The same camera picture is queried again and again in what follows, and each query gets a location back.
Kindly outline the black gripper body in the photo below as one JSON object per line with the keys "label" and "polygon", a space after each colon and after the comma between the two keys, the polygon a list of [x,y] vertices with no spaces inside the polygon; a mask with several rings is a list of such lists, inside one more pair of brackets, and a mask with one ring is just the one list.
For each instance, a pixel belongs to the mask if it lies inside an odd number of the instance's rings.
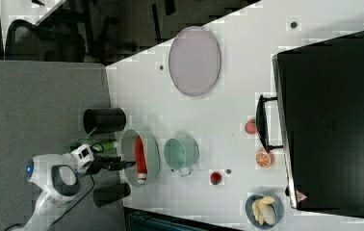
{"label": "black gripper body", "polygon": [[88,167],[86,174],[87,175],[95,175],[97,174],[101,169],[105,169],[108,167],[108,160],[106,157],[94,155],[94,160]]}

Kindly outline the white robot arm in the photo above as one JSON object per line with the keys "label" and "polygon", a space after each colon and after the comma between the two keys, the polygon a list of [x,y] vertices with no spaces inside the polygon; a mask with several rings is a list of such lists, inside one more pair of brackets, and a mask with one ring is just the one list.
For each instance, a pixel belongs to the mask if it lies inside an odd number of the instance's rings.
{"label": "white robot arm", "polygon": [[135,161],[122,161],[120,157],[96,154],[46,154],[33,157],[26,166],[26,176],[29,183],[41,189],[34,213],[26,224],[5,231],[48,231],[67,213],[76,199],[82,177],[97,174],[101,169],[123,170],[135,164]]}

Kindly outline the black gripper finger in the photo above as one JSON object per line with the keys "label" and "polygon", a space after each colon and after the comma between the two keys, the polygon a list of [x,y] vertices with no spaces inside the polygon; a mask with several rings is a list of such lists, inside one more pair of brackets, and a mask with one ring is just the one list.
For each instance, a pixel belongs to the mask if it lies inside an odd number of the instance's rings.
{"label": "black gripper finger", "polygon": [[121,161],[117,163],[110,163],[108,170],[109,171],[119,171],[123,169],[127,169],[130,167],[133,167],[136,163],[135,162],[127,162],[127,161]]}
{"label": "black gripper finger", "polygon": [[108,162],[120,162],[121,161],[121,157],[114,157],[114,156],[106,156],[105,159]]}

